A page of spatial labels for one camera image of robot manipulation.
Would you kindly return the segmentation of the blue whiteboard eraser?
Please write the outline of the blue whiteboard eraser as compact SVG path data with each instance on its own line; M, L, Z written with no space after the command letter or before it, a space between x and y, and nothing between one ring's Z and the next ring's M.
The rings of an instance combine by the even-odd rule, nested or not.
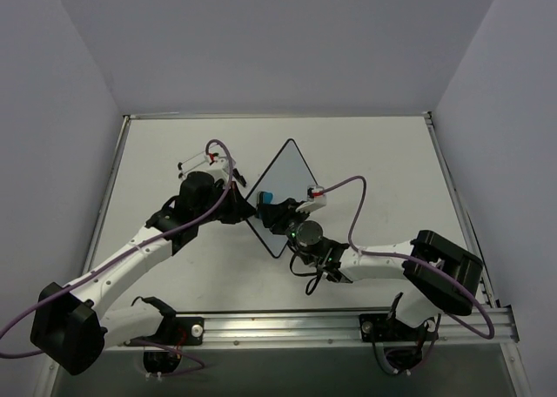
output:
M260 204L271 204L273 201L273 194L271 192L260 191L258 193L258 202Z

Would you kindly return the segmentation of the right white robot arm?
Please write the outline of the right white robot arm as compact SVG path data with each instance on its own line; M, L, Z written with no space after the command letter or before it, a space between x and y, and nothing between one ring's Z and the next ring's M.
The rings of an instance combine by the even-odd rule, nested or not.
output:
M313 193L273 204L269 192L257 200L257 217L273 235L285 237L294 258L310 267L308 277L319 282L353 284L367 279L406 280L407 292L394 299L386 317L391 335L404 339L439 313L470 315L479 306L475 297L482 261L436 232L422 230L415 239L392 246L356 246L329 239L310 215L323 208L326 197Z

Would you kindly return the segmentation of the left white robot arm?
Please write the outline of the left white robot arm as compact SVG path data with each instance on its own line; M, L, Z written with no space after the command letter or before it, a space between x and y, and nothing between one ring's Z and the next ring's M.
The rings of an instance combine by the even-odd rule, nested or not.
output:
M101 266L67 286L52 282L40 292L32 344L72 375L87 370L115 342L114 328L101 320L125 291L195 239L201 225L212 221L235 225L254 215L254 207L240 191L246 185L237 171L231 181L209 172L190 172L178 194Z

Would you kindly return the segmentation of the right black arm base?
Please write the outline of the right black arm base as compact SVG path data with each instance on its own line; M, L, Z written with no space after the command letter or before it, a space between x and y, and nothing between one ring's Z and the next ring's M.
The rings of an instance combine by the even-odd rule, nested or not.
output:
M363 342L372 345L380 370L391 377L410 376L429 357L439 338L440 318L409 327L387 313L363 313L359 332Z

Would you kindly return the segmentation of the small black-framed whiteboard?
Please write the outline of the small black-framed whiteboard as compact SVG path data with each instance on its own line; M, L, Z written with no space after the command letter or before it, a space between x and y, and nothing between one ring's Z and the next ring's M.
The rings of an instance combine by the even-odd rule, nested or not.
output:
M273 205L289 198L306 200L308 188L317 184L296 141L288 138L252 186L247 194L247 202L256 206L260 192L269 192L272 195L270 203ZM278 259L286 249L285 236L272 234L256 216L250 217L247 224L271 257Z

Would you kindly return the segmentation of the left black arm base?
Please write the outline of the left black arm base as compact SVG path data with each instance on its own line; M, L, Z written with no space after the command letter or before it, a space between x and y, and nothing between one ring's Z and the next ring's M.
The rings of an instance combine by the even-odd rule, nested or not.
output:
M144 370L158 378L204 370L206 364L184 350L184 347L203 344L204 329L203 318L165 316L154 334L137 340L143 347L156 348L156 351L144 351Z

